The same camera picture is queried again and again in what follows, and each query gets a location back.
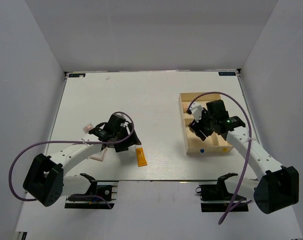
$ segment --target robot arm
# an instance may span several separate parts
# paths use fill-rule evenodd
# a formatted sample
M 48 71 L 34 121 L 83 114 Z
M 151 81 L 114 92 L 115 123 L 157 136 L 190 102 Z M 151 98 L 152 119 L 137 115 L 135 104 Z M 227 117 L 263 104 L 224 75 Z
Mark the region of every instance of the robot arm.
M 213 132 L 246 157 L 250 137 L 245 123 L 237 116 L 229 117 L 222 100 L 208 102 L 207 109 L 194 102 L 187 111 L 194 116 L 189 129 L 203 141 Z M 296 204 L 299 198 L 299 174 L 290 166 L 285 167 L 256 141 L 251 140 L 248 164 L 257 180 L 244 178 L 238 195 L 256 202 L 265 214 Z M 229 173 L 218 178 L 217 190 L 222 195 L 235 192 L 240 177 Z
M 71 145 L 51 156 L 37 155 L 29 168 L 23 188 L 45 207 L 54 204 L 61 196 L 78 194 L 84 195 L 85 198 L 87 195 L 95 195 L 97 181 L 93 177 L 85 173 L 75 176 L 66 174 L 80 162 L 106 147 L 122 152 L 132 145 L 141 145 L 135 131 L 129 136 L 128 129 L 131 132 L 133 126 L 131 123 L 125 126 L 125 122 L 125 118 L 113 114 L 103 128 L 102 124 L 99 124 L 84 136 L 84 144 Z M 118 143 L 90 144 L 98 139 L 102 142 Z

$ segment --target purple cable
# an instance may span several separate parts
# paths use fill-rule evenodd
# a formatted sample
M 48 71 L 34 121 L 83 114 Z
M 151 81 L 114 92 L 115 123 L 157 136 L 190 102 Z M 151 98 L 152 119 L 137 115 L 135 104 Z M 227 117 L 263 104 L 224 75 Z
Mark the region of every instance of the purple cable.
M 209 91 L 209 92 L 205 92 L 205 93 L 202 93 L 200 94 L 199 96 L 195 97 L 191 103 L 189 104 L 188 106 L 188 109 L 190 109 L 191 105 L 197 100 L 199 99 L 200 97 L 202 96 L 205 96 L 205 95 L 208 95 L 208 94 L 220 94 L 220 95 L 224 95 L 226 97 L 228 97 L 229 99 L 233 100 L 237 106 L 241 109 L 242 113 L 244 114 L 245 118 L 246 118 L 246 121 L 247 121 L 247 124 L 248 124 L 248 135 L 249 135 L 249 141 L 248 141 L 248 148 L 247 148 L 247 152 L 246 152 L 246 157 L 245 157 L 245 163 L 244 163 L 244 166 L 243 166 L 243 169 L 242 169 L 242 172 L 240 174 L 240 177 L 239 177 L 239 181 L 238 181 L 238 184 L 236 186 L 236 189 L 235 189 L 235 192 L 233 193 L 232 197 L 231 197 L 231 200 L 227 206 L 227 209 L 226 211 L 224 212 L 224 214 L 221 216 L 221 218 L 219 219 L 218 221 L 218 225 L 221 225 L 223 223 L 223 221 L 225 220 L 227 214 L 233 209 L 233 203 L 236 199 L 236 196 L 237 196 L 237 193 L 239 191 L 239 189 L 241 188 L 241 185 L 242 185 L 242 181 L 244 179 L 244 176 L 245 176 L 245 172 L 246 172 L 246 168 L 247 168 L 247 165 L 248 165 L 248 162 L 249 162 L 249 159 L 250 159 L 250 151 L 251 151 L 251 147 L 252 147 L 252 126 L 251 126 L 251 122 L 244 110 L 244 108 L 240 105 L 240 103 L 235 99 L 233 98 L 232 96 L 224 93 L 224 92 L 220 92 L 220 91 Z
M 245 205 L 248 205 L 252 202 L 252 200 L 249 200 L 247 202 L 244 202 L 242 203 L 242 201 L 244 201 L 246 198 L 242 198 L 240 199 L 238 202 L 236 202 L 231 208 L 230 208 L 230 211 L 232 211 L 234 208 L 236 207 L 241 207 L 241 206 L 245 206 Z
M 84 198 L 84 195 L 80 195 L 80 194 L 73 194 L 71 195 L 71 197 L 73 198 L 80 198 L 80 199 L 83 199 Z M 100 199 L 102 200 L 108 207 L 109 209 L 112 209 L 112 206 L 108 203 L 108 201 L 106 201 L 103 197 L 101 196 L 98 196 L 98 195 L 86 195 L 86 198 L 96 198 L 96 199 Z
M 127 118 L 129 118 L 130 122 L 132 123 L 132 129 L 129 133 L 128 136 L 124 137 L 123 139 L 121 140 L 118 140 L 118 141 L 86 141 L 85 143 L 86 144 L 106 144 L 106 145 L 111 145 L 111 144 L 120 144 L 122 143 L 123 141 L 127 140 L 133 133 L 134 133 L 134 121 L 132 120 L 132 118 L 122 112 L 122 111 L 116 111 L 114 112 L 113 114 L 123 114 L 125 115 Z M 37 142 L 37 143 L 34 143 L 28 147 L 26 147 L 24 150 L 22 150 L 16 157 L 15 159 L 13 160 L 12 164 L 10 165 L 10 168 L 9 168 L 9 174 L 8 174 L 8 183 L 9 183 L 9 189 L 11 191 L 11 193 L 15 196 L 15 198 L 17 198 L 18 200 L 21 200 L 21 201 L 24 201 L 24 202 L 32 202 L 32 201 L 36 201 L 37 199 L 35 198 L 23 198 L 21 196 L 19 196 L 15 190 L 14 190 L 14 187 L 13 187 L 13 181 L 12 181 L 12 175 L 13 175 L 13 170 L 14 170 L 14 166 L 17 162 L 17 160 L 26 152 L 28 151 L 29 149 L 32 149 L 36 146 L 39 146 L 39 145 L 43 145 L 43 144 L 84 144 L 83 141 L 64 141 L 64 140 L 53 140 L 53 141 L 41 141 L 41 142 Z

